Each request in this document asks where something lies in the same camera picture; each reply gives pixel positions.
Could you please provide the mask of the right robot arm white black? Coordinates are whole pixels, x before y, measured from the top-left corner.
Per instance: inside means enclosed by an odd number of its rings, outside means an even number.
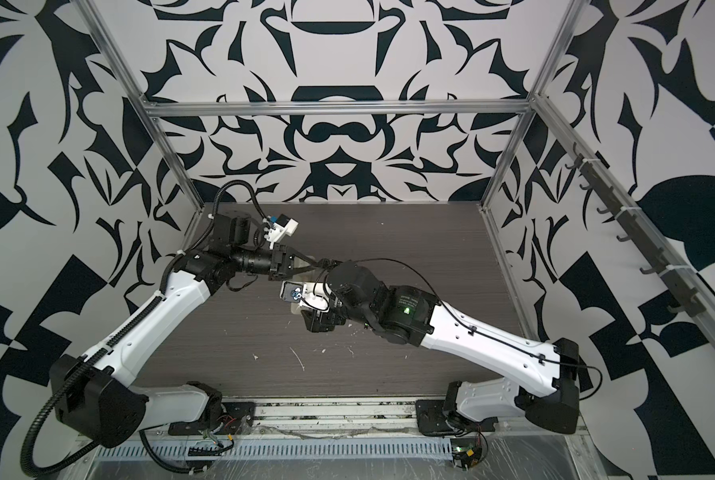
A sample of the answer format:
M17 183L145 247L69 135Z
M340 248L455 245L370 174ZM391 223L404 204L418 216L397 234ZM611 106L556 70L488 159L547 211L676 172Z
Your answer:
M547 343L485 324L429 290L389 286L355 262L336 266L321 282L290 282L283 300L299 307L313 333L357 322L391 344L413 345L465 359L498 380L449 384L441 414L453 430L485 420L523 416L537 427L573 434L583 364L577 343Z

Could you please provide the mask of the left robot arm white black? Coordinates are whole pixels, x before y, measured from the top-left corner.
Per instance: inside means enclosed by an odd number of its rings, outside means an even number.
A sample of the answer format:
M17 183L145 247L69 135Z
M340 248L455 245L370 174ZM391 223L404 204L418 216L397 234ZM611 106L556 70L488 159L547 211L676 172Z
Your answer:
M313 260L282 244L282 237L295 228L295 221L285 215L263 223L243 212L211 215L206 231L169 263L144 306L85 354L65 355L52 366L59 422L107 448L162 425L184 424L193 431L217 428L222 414L219 390L197 381L154 389L134 383L176 328L236 275L283 281L335 266L333 260Z

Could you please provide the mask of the small green circuit board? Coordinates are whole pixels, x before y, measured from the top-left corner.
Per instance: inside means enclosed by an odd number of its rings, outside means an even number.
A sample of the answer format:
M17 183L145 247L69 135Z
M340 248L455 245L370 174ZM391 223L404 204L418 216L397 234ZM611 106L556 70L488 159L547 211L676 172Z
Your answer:
M489 443L485 437L479 436L471 444L453 446L451 464L457 469L469 471L481 464L487 458L487 454L489 454Z

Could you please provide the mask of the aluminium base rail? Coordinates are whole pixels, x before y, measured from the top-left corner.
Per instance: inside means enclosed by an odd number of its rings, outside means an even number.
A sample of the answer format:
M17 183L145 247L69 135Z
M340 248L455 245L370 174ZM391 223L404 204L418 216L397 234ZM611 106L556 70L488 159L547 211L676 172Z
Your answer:
M226 443L229 436L251 438L301 438L301 439L344 439L381 436L423 436L417 430L415 402L417 400L443 400L437 398L279 398L279 399L239 399L214 398L207 404L209 412L223 401L253 401L257 404L254 426L235 435L215 435L211 432L199 434L207 438L218 438ZM175 416L157 419L145 416L142 421L115 407L103 415L103 425L98 433L87 435L105 447L117 447L132 439L142 430L153 429L167 436L169 425L181 420L184 415L179 409ZM491 414L501 420L527 422L523 412Z

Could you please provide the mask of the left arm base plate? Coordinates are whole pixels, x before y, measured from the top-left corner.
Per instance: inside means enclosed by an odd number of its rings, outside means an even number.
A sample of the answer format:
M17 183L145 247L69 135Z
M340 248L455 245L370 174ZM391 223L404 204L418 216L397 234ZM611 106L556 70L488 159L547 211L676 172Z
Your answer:
M254 426L257 404L253 401L223 401L194 422L169 425L171 436L191 436L211 432L215 435L235 435Z

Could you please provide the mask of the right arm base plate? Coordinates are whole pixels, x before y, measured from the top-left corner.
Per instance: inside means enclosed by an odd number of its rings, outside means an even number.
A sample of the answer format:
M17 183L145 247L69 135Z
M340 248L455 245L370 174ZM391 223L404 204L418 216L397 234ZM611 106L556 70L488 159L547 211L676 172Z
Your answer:
M423 436L461 436L471 432L495 432L497 417L473 421L459 414L445 400L417 400L415 402L417 430Z

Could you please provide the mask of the aluminium frame back bar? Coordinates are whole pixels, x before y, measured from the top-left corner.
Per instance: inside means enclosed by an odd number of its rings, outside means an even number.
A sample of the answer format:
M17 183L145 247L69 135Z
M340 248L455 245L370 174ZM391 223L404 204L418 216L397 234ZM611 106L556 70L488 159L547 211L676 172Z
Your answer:
M379 101L286 101L286 102L145 102L151 117L178 116L283 116L357 114L467 114L523 113L529 101L503 100L379 100Z

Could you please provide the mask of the black wall hook rack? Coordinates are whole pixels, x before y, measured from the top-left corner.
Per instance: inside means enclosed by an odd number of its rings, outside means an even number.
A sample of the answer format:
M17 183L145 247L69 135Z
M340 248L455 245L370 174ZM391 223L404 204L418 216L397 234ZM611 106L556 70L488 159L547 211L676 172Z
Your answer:
M573 144L573 163L569 170L577 170L585 184L581 189L591 191L599 197L603 205L597 213L607 216L619 224L623 234L617 236L621 243L631 242L647 265L639 272L655 275L665 284L667 291L675 298L675 304L667 306L671 313L685 313L696 318L707 312L707 306L699 298L697 282L691 279L693 268L677 258L677 254L667 246L667 240L649 220L643 208L635 205L631 196L623 191L619 182L609 174L601 159L587 157Z

